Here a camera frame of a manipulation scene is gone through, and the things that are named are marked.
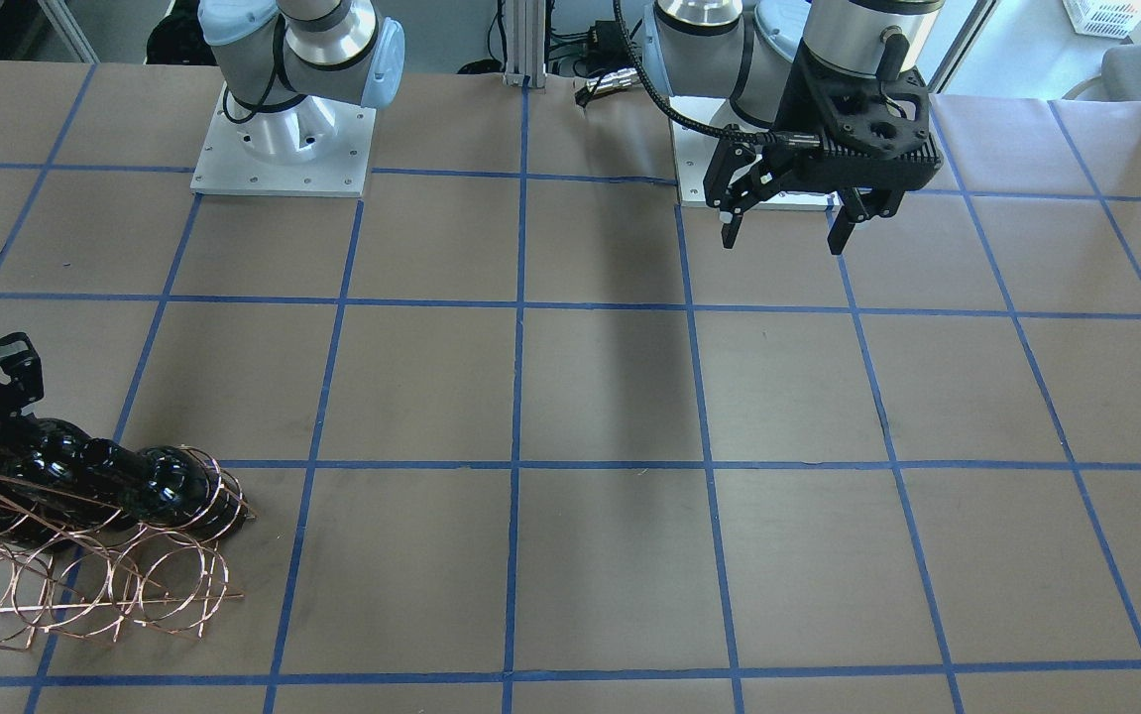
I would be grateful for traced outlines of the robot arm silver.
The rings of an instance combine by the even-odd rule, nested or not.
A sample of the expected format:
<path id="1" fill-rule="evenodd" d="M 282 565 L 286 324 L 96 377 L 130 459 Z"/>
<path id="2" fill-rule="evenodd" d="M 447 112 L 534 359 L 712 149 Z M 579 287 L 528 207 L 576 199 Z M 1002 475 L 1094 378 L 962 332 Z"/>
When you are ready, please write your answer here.
<path id="1" fill-rule="evenodd" d="M 655 1 L 632 51 L 680 136 L 711 141 L 693 198 L 715 209 L 725 248 L 783 193 L 837 195 L 841 255 L 859 224 L 899 212 L 942 167 L 919 55 L 939 1 Z"/>
<path id="2" fill-rule="evenodd" d="M 311 455 L 357 248 L 358 200 L 218 197 L 187 185 L 215 119 L 253 146 L 246 186 L 299 157 L 324 100 L 398 84 L 399 26 L 365 1 L 203 3 L 217 67 L 0 60 L 0 334 L 44 363 L 41 415 L 131 446 Z"/>

